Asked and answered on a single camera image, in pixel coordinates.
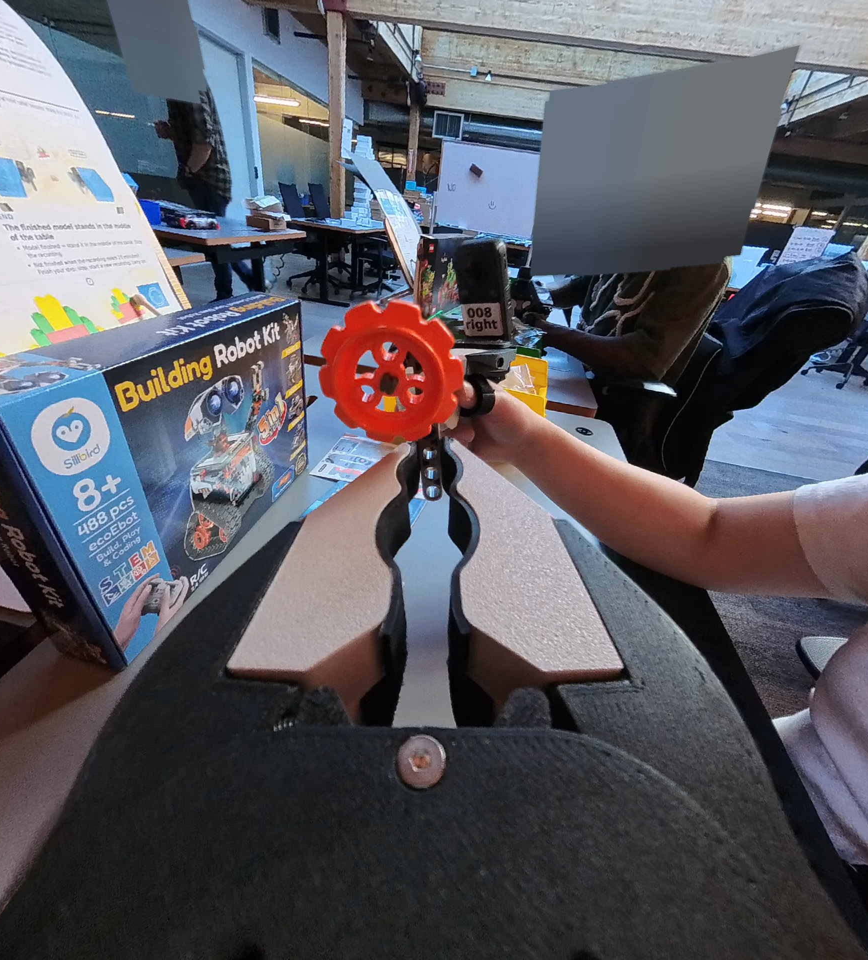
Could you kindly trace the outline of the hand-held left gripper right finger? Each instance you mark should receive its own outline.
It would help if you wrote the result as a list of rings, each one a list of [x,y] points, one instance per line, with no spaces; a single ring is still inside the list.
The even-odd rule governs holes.
[[[447,446],[448,674],[459,726],[517,689],[616,681],[624,664],[551,514],[470,450]]]

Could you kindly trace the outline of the colourful toy box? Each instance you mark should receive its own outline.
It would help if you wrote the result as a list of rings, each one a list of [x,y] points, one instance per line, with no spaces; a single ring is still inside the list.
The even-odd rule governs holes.
[[[415,301],[423,318],[450,311],[460,304],[454,258],[467,237],[462,234],[423,234],[417,244]]]

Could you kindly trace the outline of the wooden worktable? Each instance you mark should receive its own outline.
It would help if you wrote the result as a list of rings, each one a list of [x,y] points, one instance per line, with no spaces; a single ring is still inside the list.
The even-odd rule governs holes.
[[[191,255],[203,255],[212,264],[233,264],[247,260],[250,266],[248,291],[265,290],[264,261],[277,254],[291,252],[305,241],[304,231],[287,229],[263,231],[233,219],[221,219],[215,230],[183,229],[165,224],[152,228],[162,246],[184,251]]]

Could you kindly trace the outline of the white leaflet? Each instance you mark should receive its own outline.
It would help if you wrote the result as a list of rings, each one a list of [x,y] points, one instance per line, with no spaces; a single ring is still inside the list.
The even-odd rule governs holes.
[[[351,482],[380,462],[395,446],[364,437],[344,435],[338,438],[309,473],[335,482]]]

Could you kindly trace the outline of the dark jacket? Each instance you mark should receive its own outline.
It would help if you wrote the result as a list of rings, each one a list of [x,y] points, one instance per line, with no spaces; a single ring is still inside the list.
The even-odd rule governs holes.
[[[854,252],[769,267],[715,314],[721,345],[706,404],[711,429],[759,405],[820,351],[853,333],[868,306],[868,272]]]

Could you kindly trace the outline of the blue robot kit box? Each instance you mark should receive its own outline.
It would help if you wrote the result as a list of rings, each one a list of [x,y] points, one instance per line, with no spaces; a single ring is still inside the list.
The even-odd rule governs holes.
[[[308,464],[301,304],[249,294],[0,359],[0,567],[119,670]]]

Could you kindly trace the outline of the yellow storage bin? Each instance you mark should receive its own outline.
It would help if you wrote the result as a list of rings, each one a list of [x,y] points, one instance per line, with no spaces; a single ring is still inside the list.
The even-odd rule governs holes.
[[[501,386],[541,417],[547,415],[548,361],[517,353]]]

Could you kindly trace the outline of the orange gear with grey beam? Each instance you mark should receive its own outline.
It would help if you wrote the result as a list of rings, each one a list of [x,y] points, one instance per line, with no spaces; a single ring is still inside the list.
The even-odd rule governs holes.
[[[464,383],[453,347],[439,319],[404,300],[352,307],[321,345],[320,389],[338,419],[374,441],[413,443],[420,490],[431,501],[443,494],[441,426],[455,414]]]

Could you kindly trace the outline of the wooden post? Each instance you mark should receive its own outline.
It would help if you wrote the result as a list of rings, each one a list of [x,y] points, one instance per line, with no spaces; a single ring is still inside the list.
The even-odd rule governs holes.
[[[329,205],[332,219],[346,208],[346,169],[342,164],[347,93],[347,20],[343,2],[324,2],[328,48]]]

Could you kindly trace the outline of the whiteboard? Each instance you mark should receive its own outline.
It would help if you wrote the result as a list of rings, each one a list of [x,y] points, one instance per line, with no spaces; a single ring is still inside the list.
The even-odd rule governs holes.
[[[436,221],[479,233],[530,239],[539,165],[537,152],[444,141]]]

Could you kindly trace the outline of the person's right forearm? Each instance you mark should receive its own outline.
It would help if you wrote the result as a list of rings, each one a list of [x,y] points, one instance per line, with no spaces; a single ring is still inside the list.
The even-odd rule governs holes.
[[[708,498],[537,418],[517,466],[604,545],[708,591],[832,597],[797,534],[793,493]]]

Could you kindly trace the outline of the tilted white poster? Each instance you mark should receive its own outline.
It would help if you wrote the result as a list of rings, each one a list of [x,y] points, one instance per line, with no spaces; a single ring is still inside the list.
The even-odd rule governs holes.
[[[414,289],[421,230],[403,195],[375,159],[353,154],[345,162],[364,181],[383,213],[385,232],[405,281]]]

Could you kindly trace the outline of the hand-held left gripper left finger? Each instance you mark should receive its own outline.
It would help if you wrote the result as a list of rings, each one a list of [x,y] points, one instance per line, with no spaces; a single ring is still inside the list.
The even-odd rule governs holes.
[[[348,714],[389,726],[406,663],[394,558],[411,532],[413,443],[308,514],[227,662],[235,677],[335,690]]]

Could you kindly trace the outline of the white instruction poster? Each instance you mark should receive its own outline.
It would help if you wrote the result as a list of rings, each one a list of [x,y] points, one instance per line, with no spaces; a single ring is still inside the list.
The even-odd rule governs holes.
[[[146,317],[122,286],[131,193],[64,69],[0,2],[0,356]]]

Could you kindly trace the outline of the person's right hand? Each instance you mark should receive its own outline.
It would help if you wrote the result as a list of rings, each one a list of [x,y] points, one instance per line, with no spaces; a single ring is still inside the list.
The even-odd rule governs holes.
[[[516,466],[553,424],[507,390],[496,390],[493,397],[486,414],[460,416],[447,436],[486,463]]]

